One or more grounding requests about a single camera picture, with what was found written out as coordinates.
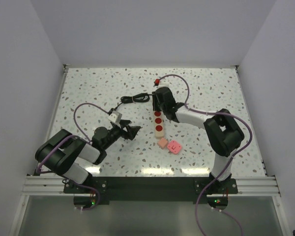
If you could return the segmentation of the beige power strip red sockets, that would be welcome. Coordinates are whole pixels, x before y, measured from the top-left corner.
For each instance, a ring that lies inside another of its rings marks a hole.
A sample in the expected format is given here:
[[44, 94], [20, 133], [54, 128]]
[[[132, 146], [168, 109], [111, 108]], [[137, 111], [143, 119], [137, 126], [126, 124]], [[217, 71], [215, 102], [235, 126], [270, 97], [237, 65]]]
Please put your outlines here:
[[160, 111], [153, 111], [153, 123], [155, 137], [161, 139], [164, 137], [163, 117]]

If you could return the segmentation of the salmon pink charger plug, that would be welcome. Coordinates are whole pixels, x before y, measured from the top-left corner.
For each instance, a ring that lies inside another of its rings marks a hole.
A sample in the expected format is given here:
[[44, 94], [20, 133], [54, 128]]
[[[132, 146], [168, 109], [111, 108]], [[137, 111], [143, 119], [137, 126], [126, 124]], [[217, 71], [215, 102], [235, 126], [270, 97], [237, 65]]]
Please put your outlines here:
[[164, 149], [167, 147], [167, 144], [168, 144], [168, 140], [165, 139], [165, 138], [161, 138], [158, 142], [157, 142], [158, 146], [161, 148], [161, 149]]

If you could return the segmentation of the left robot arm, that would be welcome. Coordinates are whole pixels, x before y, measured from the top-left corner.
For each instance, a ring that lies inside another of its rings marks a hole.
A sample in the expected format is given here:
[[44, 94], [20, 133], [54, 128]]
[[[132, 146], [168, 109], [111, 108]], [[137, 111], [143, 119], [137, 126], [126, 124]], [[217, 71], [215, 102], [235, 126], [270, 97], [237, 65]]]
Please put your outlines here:
[[74, 186], [81, 193], [91, 190], [91, 174], [76, 163], [81, 158], [94, 165], [99, 165], [107, 156], [108, 149], [119, 138], [134, 140], [141, 129], [131, 126], [130, 120], [111, 123], [112, 128], [98, 127], [94, 131], [91, 142], [71, 134], [62, 129], [45, 142], [35, 153], [39, 162], [35, 172], [37, 174], [54, 173], [75, 182]]

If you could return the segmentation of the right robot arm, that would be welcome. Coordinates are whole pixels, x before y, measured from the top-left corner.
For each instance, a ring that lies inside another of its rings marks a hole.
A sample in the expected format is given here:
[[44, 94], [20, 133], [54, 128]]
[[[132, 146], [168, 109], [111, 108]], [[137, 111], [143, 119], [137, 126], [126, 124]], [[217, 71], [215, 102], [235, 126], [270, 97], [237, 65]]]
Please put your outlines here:
[[221, 193], [226, 180], [231, 176], [232, 155], [244, 140], [244, 133], [235, 117], [226, 109], [203, 113], [188, 109], [182, 102], [176, 102], [168, 87], [158, 88], [152, 93], [153, 108], [176, 123], [186, 123], [205, 130], [215, 159], [210, 175], [209, 187], [214, 193]]

